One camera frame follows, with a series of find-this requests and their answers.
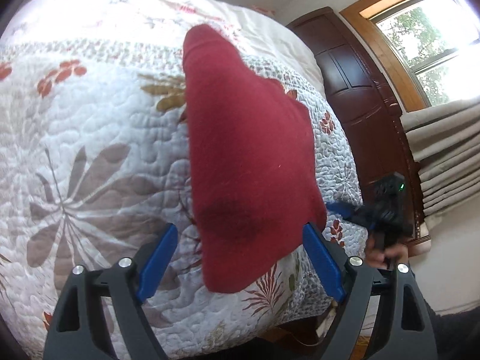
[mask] curtain fold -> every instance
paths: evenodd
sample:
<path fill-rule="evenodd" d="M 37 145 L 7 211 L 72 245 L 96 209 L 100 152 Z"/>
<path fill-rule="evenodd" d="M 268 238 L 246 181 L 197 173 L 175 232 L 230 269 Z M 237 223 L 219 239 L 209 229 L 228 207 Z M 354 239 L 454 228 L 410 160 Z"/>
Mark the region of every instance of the curtain fold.
<path fill-rule="evenodd" d="M 401 117 L 423 192 L 426 222 L 480 194 L 480 96 Z"/>

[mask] tree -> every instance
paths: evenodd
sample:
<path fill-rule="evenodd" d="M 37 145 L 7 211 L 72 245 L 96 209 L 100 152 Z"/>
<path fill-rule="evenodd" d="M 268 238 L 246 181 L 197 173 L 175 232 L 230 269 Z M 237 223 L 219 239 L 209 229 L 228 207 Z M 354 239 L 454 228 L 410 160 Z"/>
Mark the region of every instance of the tree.
<path fill-rule="evenodd" d="M 392 19 L 384 20 L 378 24 L 378 27 L 402 55 L 409 68 L 414 68 L 447 49 L 442 34 L 431 25 L 421 7 L 416 7 Z M 418 40 L 418 56 L 411 59 L 407 57 L 403 43 L 408 35 L 413 35 Z M 449 101 L 443 87 L 443 77 L 447 73 L 448 67 L 439 66 L 418 76 L 418 80 L 432 105 L 444 104 Z"/>

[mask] person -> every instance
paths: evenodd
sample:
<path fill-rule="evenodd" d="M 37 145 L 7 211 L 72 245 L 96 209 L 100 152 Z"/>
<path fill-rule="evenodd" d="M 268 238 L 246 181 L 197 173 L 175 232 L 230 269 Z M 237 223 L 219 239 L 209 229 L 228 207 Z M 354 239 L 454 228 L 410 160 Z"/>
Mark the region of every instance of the person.
<path fill-rule="evenodd" d="M 408 264 L 409 250 L 398 243 L 384 251 L 375 249 L 373 237 L 365 247 L 365 262 L 373 268 L 386 269 L 385 258 Z M 480 353 L 480 306 L 456 314 L 438 315 L 425 302 L 429 312 L 439 360 L 471 360 Z"/>

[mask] red cloth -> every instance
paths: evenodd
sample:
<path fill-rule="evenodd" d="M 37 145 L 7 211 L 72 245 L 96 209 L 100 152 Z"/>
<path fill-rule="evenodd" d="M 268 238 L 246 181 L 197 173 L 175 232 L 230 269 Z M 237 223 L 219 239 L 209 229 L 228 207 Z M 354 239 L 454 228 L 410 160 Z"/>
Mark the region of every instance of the red cloth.
<path fill-rule="evenodd" d="M 234 293 L 326 224 L 306 107 L 257 76 L 207 25 L 183 44 L 193 214 L 203 280 Z"/>

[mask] dark brown wooden headboard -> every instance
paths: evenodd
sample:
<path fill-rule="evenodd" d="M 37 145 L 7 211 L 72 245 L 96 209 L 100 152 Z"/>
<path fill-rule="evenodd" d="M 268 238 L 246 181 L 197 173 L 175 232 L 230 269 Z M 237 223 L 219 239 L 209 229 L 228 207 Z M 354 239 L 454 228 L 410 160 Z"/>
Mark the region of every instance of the dark brown wooden headboard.
<path fill-rule="evenodd" d="M 349 140 L 363 199 L 373 199 L 376 180 L 403 174 L 409 197 L 405 214 L 419 239 L 423 202 L 418 168 L 400 123 L 402 110 L 386 78 L 332 8 L 310 12 L 287 27 L 315 55 L 327 101 Z"/>

